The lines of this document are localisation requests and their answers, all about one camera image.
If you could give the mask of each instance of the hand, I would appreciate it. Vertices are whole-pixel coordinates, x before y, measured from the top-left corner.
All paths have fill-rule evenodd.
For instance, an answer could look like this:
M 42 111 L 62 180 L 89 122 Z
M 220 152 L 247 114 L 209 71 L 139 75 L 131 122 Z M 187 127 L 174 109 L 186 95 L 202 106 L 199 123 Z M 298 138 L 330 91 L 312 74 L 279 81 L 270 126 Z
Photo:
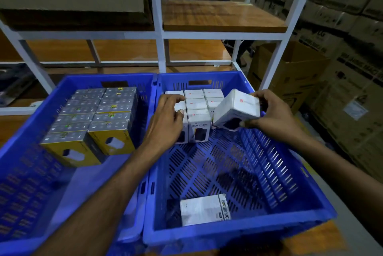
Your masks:
M 296 137 L 306 136 L 295 121 L 288 104 L 271 90 L 264 89 L 251 95 L 259 98 L 261 105 L 267 107 L 266 115 L 241 122 L 242 127 L 260 129 L 267 136 L 288 144 L 293 144 Z
M 162 155 L 177 141 L 182 131 L 182 119 L 185 111 L 174 111 L 174 105 L 184 101 L 185 97 L 180 94 L 162 94 L 156 112 L 152 116 L 147 128 L 143 145 L 153 149 Z

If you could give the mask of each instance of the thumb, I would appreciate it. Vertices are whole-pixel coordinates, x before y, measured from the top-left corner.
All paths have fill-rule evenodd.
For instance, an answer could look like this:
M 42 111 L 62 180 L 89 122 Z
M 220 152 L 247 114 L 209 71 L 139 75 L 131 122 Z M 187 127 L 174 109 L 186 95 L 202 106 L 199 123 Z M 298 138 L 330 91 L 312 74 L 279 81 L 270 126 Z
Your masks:
M 258 128 L 259 127 L 259 121 L 261 119 L 262 118 L 242 121 L 242 122 L 239 122 L 239 125 L 243 128 L 248 128 L 248 129 Z
M 178 112 L 175 113 L 175 124 L 182 126 L 182 120 L 184 119 L 185 110 L 180 109 Z

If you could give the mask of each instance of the right arm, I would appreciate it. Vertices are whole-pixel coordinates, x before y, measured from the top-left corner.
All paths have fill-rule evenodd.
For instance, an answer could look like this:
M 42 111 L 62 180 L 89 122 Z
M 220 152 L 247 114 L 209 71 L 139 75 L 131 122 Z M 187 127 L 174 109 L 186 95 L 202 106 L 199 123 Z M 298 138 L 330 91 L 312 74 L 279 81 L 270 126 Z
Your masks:
M 244 122 L 244 126 L 258 128 L 300 153 L 382 245 L 383 184 L 308 136 L 296 123 L 290 107 L 270 90 L 264 89 L 252 95 L 267 104 L 266 115 Z

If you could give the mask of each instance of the left arm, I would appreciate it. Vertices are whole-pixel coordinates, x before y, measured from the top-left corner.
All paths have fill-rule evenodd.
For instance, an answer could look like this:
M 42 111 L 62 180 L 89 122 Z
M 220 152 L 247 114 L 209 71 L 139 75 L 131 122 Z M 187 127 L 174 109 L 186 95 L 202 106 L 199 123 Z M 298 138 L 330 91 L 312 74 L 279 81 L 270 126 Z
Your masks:
M 134 191 L 157 159 L 177 140 L 183 110 L 179 95 L 162 95 L 142 145 L 112 178 L 82 204 L 33 254 L 105 255 Z

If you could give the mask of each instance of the person's left hand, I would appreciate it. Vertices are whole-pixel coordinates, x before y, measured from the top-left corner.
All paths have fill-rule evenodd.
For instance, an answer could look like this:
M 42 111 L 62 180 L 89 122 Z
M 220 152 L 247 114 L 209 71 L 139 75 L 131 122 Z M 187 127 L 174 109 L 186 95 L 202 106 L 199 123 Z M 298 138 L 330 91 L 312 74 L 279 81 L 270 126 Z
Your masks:
M 180 94 L 161 95 L 142 144 L 153 148 L 159 155 L 174 145 L 182 131 L 185 113 L 183 109 L 175 112 L 174 105 L 184 100 L 185 97 Z

